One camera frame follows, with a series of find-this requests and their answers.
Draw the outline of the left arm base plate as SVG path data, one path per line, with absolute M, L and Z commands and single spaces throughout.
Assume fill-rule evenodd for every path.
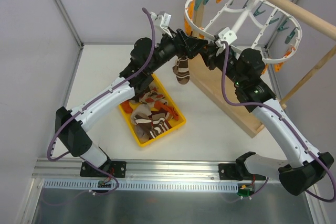
M 107 160 L 101 167 L 100 170 L 111 174 L 115 178 L 125 178 L 125 173 L 127 170 L 126 161 L 113 161 Z M 107 177 L 105 173 L 102 173 L 92 166 L 90 166 L 87 162 L 82 162 L 80 177 Z

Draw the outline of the brown white striped sock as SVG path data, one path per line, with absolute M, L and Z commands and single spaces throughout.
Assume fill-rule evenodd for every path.
M 190 70 L 188 67 L 188 59 L 178 58 L 172 70 L 179 84 L 185 85 L 189 82 Z

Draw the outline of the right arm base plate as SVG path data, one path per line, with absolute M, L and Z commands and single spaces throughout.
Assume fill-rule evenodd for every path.
M 219 163 L 218 174 L 220 180 L 240 180 L 240 174 L 234 163 Z

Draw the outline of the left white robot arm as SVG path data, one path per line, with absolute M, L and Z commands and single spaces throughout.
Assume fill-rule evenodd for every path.
M 56 111 L 55 133 L 73 157 L 81 157 L 98 176 L 110 171 L 108 155 L 97 147 L 88 131 L 102 117 L 126 100 L 139 97 L 153 81 L 153 73 L 177 56 L 193 59 L 207 45 L 207 40 L 188 36 L 177 29 L 171 36 L 162 36 L 158 45 L 147 37 L 138 39 L 130 55 L 130 63 L 99 94 L 82 105 Z

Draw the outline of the brown argyle sock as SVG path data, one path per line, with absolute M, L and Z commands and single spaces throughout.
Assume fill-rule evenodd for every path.
M 161 102 L 164 105 L 168 104 L 165 95 L 160 93 L 156 86 L 149 86 L 142 95 L 129 101 L 131 104 L 142 103 L 150 106 L 154 106 L 155 102 Z

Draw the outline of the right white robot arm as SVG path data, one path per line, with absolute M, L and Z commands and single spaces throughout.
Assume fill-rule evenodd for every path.
M 265 67 L 259 50 L 247 48 L 237 57 L 231 46 L 223 44 L 218 53 L 215 44 L 201 51 L 205 65 L 222 72 L 221 89 L 226 103 L 243 106 L 268 130 L 286 156 L 285 160 L 267 158 L 247 152 L 236 159 L 236 175 L 240 180 L 252 175 L 273 178 L 287 192 L 299 195 L 328 175 L 335 185 L 330 167 L 334 158 L 321 152 L 299 132 L 287 117 L 272 89 L 261 79 Z

